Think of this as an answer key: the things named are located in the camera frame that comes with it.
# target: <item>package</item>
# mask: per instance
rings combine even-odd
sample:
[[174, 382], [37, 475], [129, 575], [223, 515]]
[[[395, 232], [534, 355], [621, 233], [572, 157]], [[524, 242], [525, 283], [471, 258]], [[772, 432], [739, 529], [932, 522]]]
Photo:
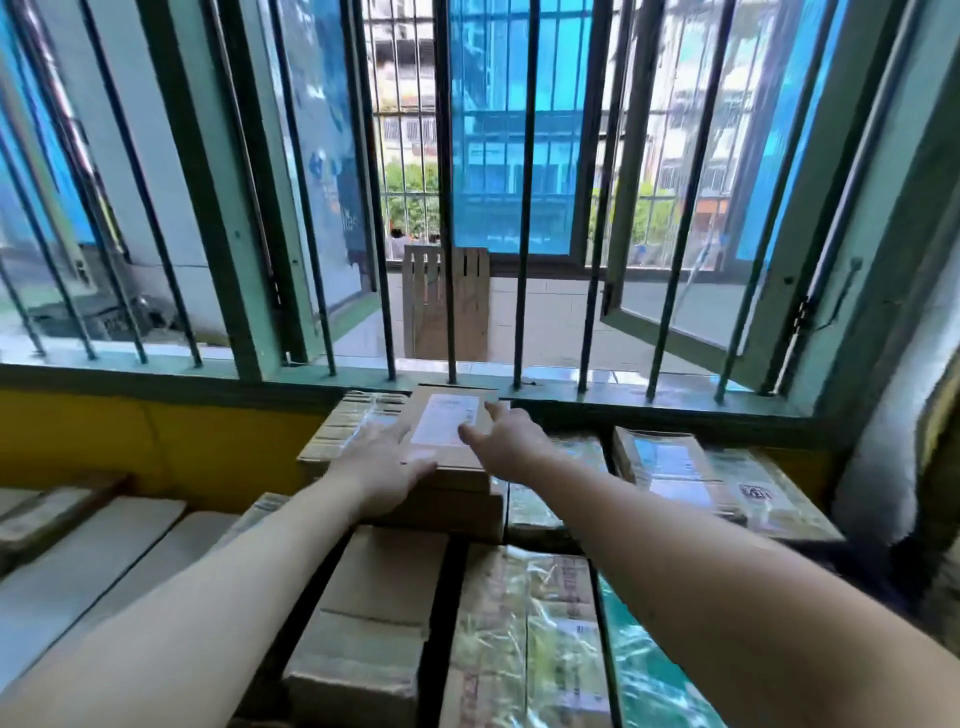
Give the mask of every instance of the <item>package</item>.
[[440, 728], [523, 724], [526, 568], [519, 549], [470, 546]]
[[684, 672], [633, 618], [603, 576], [598, 578], [623, 728], [723, 728]]
[[461, 423], [490, 431], [493, 422], [484, 407], [486, 401], [497, 401], [494, 390], [424, 385], [414, 390], [399, 417], [410, 426], [403, 445], [410, 458], [432, 457], [438, 465], [419, 487], [489, 491], [490, 477], [457, 434]]
[[446, 544], [357, 527], [283, 671], [297, 724], [414, 728]]
[[[570, 433], [550, 438], [554, 445], [578, 460], [607, 473], [603, 445], [596, 435]], [[530, 488], [519, 483], [510, 484], [510, 513], [507, 516], [506, 542], [521, 548], [550, 553], [581, 553], [561, 521]]]
[[843, 542], [843, 534], [759, 450], [706, 448], [727, 485], [740, 494], [750, 530], [788, 542]]
[[488, 488], [486, 493], [414, 488], [397, 508], [370, 522], [455, 533], [485, 544], [502, 544], [507, 520], [507, 483], [490, 478]]
[[307, 482], [326, 473], [330, 461], [335, 460], [364, 427], [396, 422], [407, 399], [406, 395], [395, 392], [351, 390], [344, 394], [344, 398], [297, 456]]
[[0, 574], [43, 553], [113, 498], [128, 478], [90, 473], [13, 507], [0, 520]]
[[586, 559], [471, 546], [440, 728], [611, 728]]
[[613, 461], [624, 478], [651, 493], [747, 523], [739, 496], [716, 473], [693, 435], [615, 427]]
[[264, 493], [256, 500], [256, 503], [244, 512], [243, 516], [234, 522], [227, 530], [227, 533], [220, 537], [217, 543], [213, 545], [211, 551], [226, 546], [241, 533], [257, 525], [271, 513], [278, 510], [280, 506], [289, 499], [289, 496], [281, 496], [278, 493]]

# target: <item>forearm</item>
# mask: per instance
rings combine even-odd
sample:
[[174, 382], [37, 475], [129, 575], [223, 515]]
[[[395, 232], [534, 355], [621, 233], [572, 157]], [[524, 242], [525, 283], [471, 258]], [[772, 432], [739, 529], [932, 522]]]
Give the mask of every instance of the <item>forearm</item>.
[[527, 484], [731, 724], [898, 725], [942, 698], [904, 663], [958, 675], [906, 622], [746, 529], [565, 457]]
[[30, 673], [0, 705], [0, 723], [224, 725], [306, 582], [355, 519], [356, 491], [328, 479], [301, 491]]

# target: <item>metal bar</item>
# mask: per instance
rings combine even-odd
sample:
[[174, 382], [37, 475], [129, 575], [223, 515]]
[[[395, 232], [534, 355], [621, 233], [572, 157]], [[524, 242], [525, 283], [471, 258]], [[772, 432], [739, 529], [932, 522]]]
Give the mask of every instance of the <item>metal bar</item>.
[[[402, 103], [400, 102], [400, 54], [396, 48], [396, 17], [394, 15], [394, 0], [389, 0], [390, 6], [390, 35], [394, 43], [394, 86], [396, 87], [396, 110], [400, 111]], [[407, 238], [410, 237], [410, 210], [407, 209], [407, 163], [403, 158], [403, 124], [400, 117], [396, 118], [396, 138], [400, 142], [400, 191], [403, 193], [403, 222], [406, 224], [404, 232]]]
[[420, 129], [420, 188], [423, 190], [423, 240], [429, 241], [430, 231], [427, 228], [426, 211], [426, 145], [423, 133], [423, 100], [420, 97], [420, 30], [417, 19], [417, 2], [414, 0], [414, 64], [417, 71], [417, 123]]
[[[5, 238], [8, 240], [11, 239], [9, 229], [5, 224], [3, 224], [3, 221], [0, 221], [0, 230], [2, 230]], [[10, 273], [7, 271], [7, 264], [3, 261], [2, 254], [0, 254], [0, 281], [3, 282], [4, 287], [7, 289], [7, 295], [10, 296], [10, 300], [13, 302], [13, 307], [16, 308], [16, 312], [20, 314], [20, 321], [23, 322], [23, 327], [26, 329], [27, 335], [34, 343], [34, 349], [36, 349], [36, 353], [45, 358], [47, 351], [43, 348], [43, 342], [40, 341], [39, 334], [36, 333], [34, 322], [30, 318], [30, 314], [27, 312], [27, 306], [23, 304], [23, 299], [20, 298], [20, 294], [17, 293], [16, 288], [13, 286], [13, 280], [10, 277]]]
[[666, 284], [666, 296], [663, 300], [663, 312], [660, 315], [660, 331], [657, 335], [657, 345], [654, 348], [654, 358], [650, 364], [650, 382], [647, 384], [647, 401], [652, 402], [657, 393], [657, 382], [660, 379], [660, 367], [663, 364], [663, 353], [666, 350], [666, 337], [670, 332], [670, 320], [673, 318], [673, 304], [677, 299], [677, 285], [680, 282], [680, 272], [684, 265], [686, 240], [690, 235], [690, 224], [693, 222], [693, 212], [696, 208], [697, 189], [700, 186], [700, 176], [703, 173], [704, 157], [707, 155], [707, 144], [710, 136], [710, 122], [713, 119], [713, 108], [716, 105], [717, 93], [720, 91], [723, 73], [723, 60], [727, 53], [727, 44], [733, 25], [733, 11], [736, 9], [736, 0], [724, 0], [723, 11], [720, 13], [720, 26], [717, 30], [717, 43], [713, 49], [713, 62], [707, 93], [704, 95], [704, 113], [700, 120], [700, 129], [697, 131], [697, 141], [693, 149], [693, 160], [690, 165], [690, 179], [686, 185], [684, 197], [684, 212], [677, 229], [677, 244], [673, 251], [673, 262], [670, 266], [670, 280]]
[[[376, 274], [380, 282], [380, 313], [383, 317], [383, 346], [386, 350], [387, 357], [387, 379], [390, 381], [396, 380], [396, 354], [394, 352], [394, 323], [393, 318], [390, 315], [390, 282], [387, 279], [387, 252], [386, 245], [384, 242], [384, 236], [386, 235], [387, 228], [383, 222], [383, 210], [384, 206], [381, 206], [380, 203], [380, 191], [376, 188], [377, 183], [377, 170], [376, 170], [376, 142], [371, 143], [373, 139], [373, 114], [372, 114], [372, 103], [373, 97], [370, 93], [370, 74], [367, 72], [367, 40], [366, 40], [366, 30], [365, 30], [365, 20], [363, 18], [363, 6], [361, 5], [363, 0], [342, 0], [342, 8], [345, 8], [348, 12], [349, 18], [346, 19], [349, 25], [352, 26], [352, 34], [355, 38], [354, 48], [355, 48], [355, 58], [354, 58], [354, 67], [356, 68], [356, 76], [352, 80], [348, 80], [348, 83], [356, 83], [356, 92], [358, 100], [360, 102], [360, 119], [364, 127], [364, 132], [366, 134], [366, 143], [364, 144], [364, 150], [367, 153], [367, 167], [368, 167], [368, 194], [370, 199], [370, 212], [371, 212], [371, 227], [373, 234], [373, 245], [376, 248]], [[367, 13], [370, 12], [370, 0], [367, 0]], [[372, 46], [373, 43], [373, 28], [371, 26], [370, 30], [370, 40], [371, 48], [373, 50], [373, 73], [374, 82], [376, 81], [376, 51]], [[360, 42], [363, 41], [363, 61], [364, 67], [360, 67]], [[379, 95], [377, 95], [377, 107], [379, 108]], [[377, 128], [377, 138], [379, 139], [379, 128]], [[383, 147], [380, 147], [380, 153], [383, 154]], [[386, 172], [383, 176], [383, 191], [387, 191], [387, 179]]]
[[297, 109], [294, 104], [293, 83], [290, 81], [290, 69], [287, 65], [287, 48], [283, 38], [282, 19], [277, 0], [268, 0], [271, 23], [274, 30], [274, 44], [280, 73], [280, 87], [283, 91], [283, 106], [287, 114], [287, 129], [290, 132], [290, 144], [293, 147], [294, 172], [297, 175], [297, 187], [300, 191], [300, 212], [303, 215], [303, 228], [306, 231], [306, 249], [310, 253], [310, 273], [317, 292], [317, 312], [320, 314], [320, 328], [324, 336], [326, 349], [326, 368], [331, 376], [337, 374], [337, 364], [333, 355], [333, 337], [330, 335], [330, 318], [326, 311], [324, 278], [320, 271], [320, 253], [317, 249], [317, 231], [313, 227], [313, 212], [310, 209], [310, 188], [303, 171], [303, 149], [300, 146], [300, 130], [297, 126]]
[[537, 51], [540, 46], [540, 0], [530, 0], [527, 30], [527, 109], [523, 134], [523, 191], [520, 196], [520, 267], [516, 276], [514, 389], [523, 370], [523, 323], [527, 307], [527, 259], [530, 255], [530, 195], [534, 185], [534, 131], [537, 126]]
[[453, 140], [450, 99], [450, 38], [447, 0], [433, 0], [434, 63], [436, 74], [437, 157], [440, 172], [440, 244], [444, 253], [444, 294], [446, 296], [447, 381], [457, 383], [457, 342], [453, 316]]
[[[3, 105], [5, 107], [4, 112], [6, 112], [6, 103], [7, 100], [3, 99]], [[47, 270], [50, 271], [50, 276], [53, 278], [54, 284], [57, 286], [57, 290], [60, 293], [60, 297], [63, 299], [63, 305], [66, 306], [67, 313], [70, 315], [70, 320], [73, 322], [74, 326], [77, 327], [78, 337], [84, 343], [86, 356], [90, 360], [96, 359], [97, 352], [94, 351], [93, 344], [90, 342], [90, 335], [87, 333], [84, 319], [77, 310], [77, 305], [74, 303], [73, 297], [67, 290], [66, 283], [63, 282], [63, 276], [61, 276], [60, 271], [57, 270], [57, 262], [54, 260], [53, 254], [50, 253], [50, 247], [47, 245], [46, 238], [43, 236], [43, 228], [40, 226], [39, 220], [36, 219], [36, 213], [30, 204], [30, 198], [27, 195], [26, 187], [23, 184], [23, 180], [20, 179], [20, 173], [13, 164], [13, 157], [11, 155], [10, 148], [7, 146], [7, 141], [3, 138], [2, 134], [0, 134], [0, 157], [3, 158], [4, 164], [7, 165], [7, 171], [10, 173], [10, 179], [11, 182], [13, 182], [13, 189], [16, 192], [17, 200], [19, 200], [20, 206], [23, 208], [23, 212], [27, 216], [27, 222], [30, 224], [30, 229], [34, 234], [34, 238], [36, 238], [36, 243], [40, 248], [40, 253], [43, 255], [43, 261], [47, 265]]]
[[147, 188], [147, 179], [143, 173], [143, 164], [140, 162], [136, 145], [133, 143], [133, 135], [130, 131], [130, 125], [127, 122], [127, 115], [123, 111], [123, 105], [120, 103], [120, 94], [117, 91], [116, 82], [113, 80], [109, 63], [107, 63], [107, 56], [104, 52], [103, 42], [100, 39], [100, 32], [97, 30], [97, 25], [93, 20], [93, 13], [87, 0], [80, 0], [80, 12], [84, 17], [84, 29], [89, 37], [90, 45], [93, 48], [93, 55], [97, 61], [97, 69], [100, 71], [100, 75], [104, 81], [104, 91], [107, 93], [107, 98], [110, 102], [110, 110], [113, 112], [117, 130], [120, 132], [120, 139], [123, 142], [124, 151], [130, 160], [133, 182], [136, 184], [136, 191], [140, 195], [140, 201], [143, 203], [143, 211], [147, 216], [147, 223], [150, 225], [150, 232], [154, 237], [156, 253], [160, 257], [160, 266], [163, 268], [163, 275], [167, 279], [167, 285], [170, 286], [170, 294], [174, 300], [174, 308], [177, 310], [177, 316], [180, 318], [183, 336], [186, 338], [187, 346], [190, 348], [190, 356], [193, 358], [194, 366], [202, 367], [204, 360], [200, 356], [197, 336], [194, 333], [193, 325], [190, 323], [190, 317], [186, 312], [186, 303], [183, 300], [183, 293], [180, 291], [180, 284], [177, 282], [173, 260], [170, 258], [170, 250], [167, 248], [167, 240], [163, 234], [163, 229], [160, 227], [160, 222], [156, 217], [156, 208], [154, 207], [154, 200], [150, 195], [150, 190]]
[[[123, 313], [127, 328], [130, 330], [137, 358], [139, 358], [141, 364], [146, 364], [147, 352], [143, 348], [140, 329], [136, 324], [136, 318], [133, 316], [130, 298], [126, 290], [124, 290], [120, 277], [117, 274], [116, 266], [113, 264], [113, 259], [110, 256], [110, 251], [105, 242], [105, 236], [110, 236], [111, 243], [115, 249], [120, 249], [122, 246], [116, 238], [113, 228], [109, 225], [103, 208], [101, 207], [101, 200], [103, 198], [97, 189], [96, 180], [92, 177], [93, 172], [90, 166], [92, 160], [89, 150], [85, 148], [85, 145], [83, 148], [80, 148], [83, 141], [81, 136], [78, 133], [73, 133], [73, 130], [70, 128], [71, 120], [67, 118], [66, 109], [62, 107], [64, 97], [62, 95], [58, 96], [54, 90], [56, 87], [66, 88], [66, 86], [62, 82], [59, 72], [55, 71], [50, 60], [45, 58], [45, 56], [52, 57], [53, 51], [50, 48], [49, 41], [44, 36], [44, 29], [38, 24], [39, 15], [35, 9], [28, 8], [24, 0], [19, 0], [19, 2], [16, 3], [14, 3], [13, 0], [6, 0], [4, 4], [10, 16], [11, 24], [15, 29], [17, 40], [19, 41], [18, 45], [27, 54], [30, 64], [33, 67], [36, 85], [40, 89], [43, 103], [49, 111], [51, 121], [53, 121], [57, 140], [66, 153], [70, 179], [80, 194], [84, 213], [91, 223], [90, 232], [93, 235], [93, 243], [104, 264], [104, 271], [107, 274], [110, 290], [113, 292], [113, 296], [116, 298], [117, 304]], [[27, 89], [24, 90], [27, 96], [29, 96], [30, 94], [27, 92]]]
[[[620, 123], [620, 106], [623, 103], [623, 94], [626, 90], [627, 56], [630, 53], [630, 23], [633, 19], [633, 0], [625, 0], [621, 6], [620, 29], [616, 37], [616, 66], [613, 69], [612, 89], [610, 98], [610, 113], [607, 116], [608, 128], [613, 128], [613, 134], [608, 133], [608, 141], [604, 146], [603, 171], [600, 173], [600, 194], [597, 198], [597, 226], [593, 231], [593, 251], [590, 261], [590, 283], [587, 289], [587, 316], [584, 319], [584, 345], [580, 350], [580, 378], [577, 381], [577, 391], [584, 393], [587, 390], [587, 373], [590, 364], [590, 349], [593, 346], [593, 318], [597, 309], [597, 290], [600, 286], [600, 263], [603, 259], [603, 241], [607, 228], [607, 206], [610, 203], [610, 191], [613, 178], [613, 163], [616, 160], [616, 127]], [[607, 65], [607, 54], [597, 54], [599, 63]], [[603, 88], [597, 96], [597, 106], [603, 105]]]
[[[361, 16], [361, 20], [362, 20], [363, 11], [360, 12], [360, 16]], [[391, 21], [390, 21], [390, 18], [383, 18], [383, 19], [386, 20], [387, 22], [391, 22]], [[383, 133], [383, 122], [381, 121], [380, 117], [381, 117], [381, 116], [386, 116], [387, 114], [385, 114], [385, 113], [380, 109], [380, 80], [379, 80], [379, 77], [377, 76], [377, 73], [376, 73], [376, 39], [373, 37], [373, 10], [372, 10], [372, 5], [371, 5], [371, 0], [367, 0], [367, 21], [366, 21], [366, 22], [367, 22], [367, 23], [369, 24], [369, 26], [370, 26], [370, 52], [371, 52], [371, 54], [372, 54], [372, 55], [371, 55], [371, 58], [372, 58], [372, 61], [373, 61], [373, 97], [372, 97], [372, 98], [373, 98], [373, 100], [376, 102], [376, 115], [377, 115], [377, 119], [376, 119], [376, 142], [377, 142], [377, 144], [379, 145], [379, 148], [380, 148], [380, 165], [379, 165], [379, 166], [380, 166], [380, 174], [381, 174], [381, 176], [382, 176], [382, 178], [383, 178], [383, 192], [384, 192], [384, 194], [386, 194], [386, 193], [389, 191], [389, 190], [388, 190], [388, 187], [387, 187], [387, 152], [386, 152], [386, 150], [384, 149], [384, 145], [383, 145], [383, 136], [384, 136], [384, 133]], [[364, 48], [366, 48], [366, 46], [367, 46], [367, 35], [366, 35], [366, 31], [365, 31], [364, 34], [363, 34], [363, 38], [364, 38]], [[367, 79], [367, 80], [361, 80], [361, 83], [362, 83], [364, 86], [369, 86], [369, 85], [370, 85], [370, 80], [369, 80], [369, 79]], [[396, 97], [396, 108], [397, 108], [397, 110], [399, 110], [399, 108], [400, 108], [400, 98], [399, 98], [399, 96]], [[385, 209], [386, 209], [386, 211], [387, 211], [387, 222], [390, 222], [390, 209], [389, 209], [388, 207], [386, 207]], [[383, 229], [384, 229], [384, 234], [389, 233], [389, 231], [387, 230], [386, 225], [383, 226]]]
[[767, 217], [763, 222], [763, 231], [760, 233], [760, 239], [756, 246], [756, 255], [754, 257], [754, 264], [750, 269], [750, 278], [747, 280], [747, 287], [744, 289], [743, 296], [740, 299], [740, 308], [736, 313], [736, 323], [733, 325], [730, 345], [727, 346], [727, 356], [724, 358], [723, 369], [720, 372], [720, 380], [717, 382], [714, 399], [718, 403], [723, 401], [724, 395], [727, 392], [727, 384], [730, 382], [733, 365], [736, 363], [737, 352], [740, 349], [740, 341], [743, 339], [743, 332], [747, 327], [747, 318], [750, 316], [750, 308], [754, 300], [756, 286], [763, 272], [767, 249], [773, 240], [774, 228], [780, 216], [780, 205], [783, 201], [783, 195], [786, 192], [787, 183], [790, 180], [793, 160], [797, 155], [797, 150], [800, 148], [801, 137], [804, 135], [806, 115], [809, 111], [810, 101], [813, 99], [813, 91], [817, 85], [820, 66], [823, 64], [824, 53], [827, 48], [827, 41], [830, 35], [830, 28], [833, 25], [833, 16], [836, 13], [836, 8], [837, 0], [828, 0], [827, 5], [824, 7], [824, 16], [820, 21], [820, 30], [817, 34], [816, 44], [813, 47], [813, 55], [810, 58], [810, 65], [806, 69], [804, 87], [801, 89], [800, 98], [797, 100], [797, 110], [794, 112], [793, 125], [790, 128], [790, 135], [787, 137], [786, 149], [783, 153], [783, 162], [780, 163], [780, 173], [777, 175], [777, 182], [774, 185], [773, 194], [770, 198], [770, 207], [767, 210]]

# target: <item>person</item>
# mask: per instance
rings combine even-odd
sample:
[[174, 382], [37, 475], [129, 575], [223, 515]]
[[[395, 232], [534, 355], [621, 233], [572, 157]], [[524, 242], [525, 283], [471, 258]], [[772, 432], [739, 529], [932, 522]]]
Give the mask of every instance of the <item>person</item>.
[[[461, 439], [533, 488], [731, 728], [960, 724], [960, 664], [784, 546], [598, 473], [522, 409]], [[220, 728], [311, 574], [358, 519], [436, 464], [402, 464], [402, 426], [358, 436], [319, 481], [43, 661], [0, 701], [6, 728]]]

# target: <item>sticker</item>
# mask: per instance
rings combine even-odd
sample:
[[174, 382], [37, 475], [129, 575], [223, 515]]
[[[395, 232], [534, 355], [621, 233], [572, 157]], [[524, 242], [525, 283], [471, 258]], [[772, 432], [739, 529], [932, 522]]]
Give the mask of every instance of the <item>sticker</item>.
[[555, 700], [557, 705], [573, 711], [610, 712], [610, 700], [599, 692], [561, 691]]
[[698, 508], [713, 507], [707, 486], [698, 480], [654, 480], [650, 484], [650, 492]]
[[740, 483], [740, 495], [751, 505], [759, 505], [768, 511], [795, 511], [796, 506], [774, 485]]
[[634, 444], [643, 469], [649, 474], [662, 477], [700, 477], [685, 445], [665, 445], [640, 439], [634, 440]]
[[480, 398], [470, 395], [430, 395], [420, 422], [410, 438], [411, 445], [466, 447], [457, 434], [461, 423], [477, 424]]

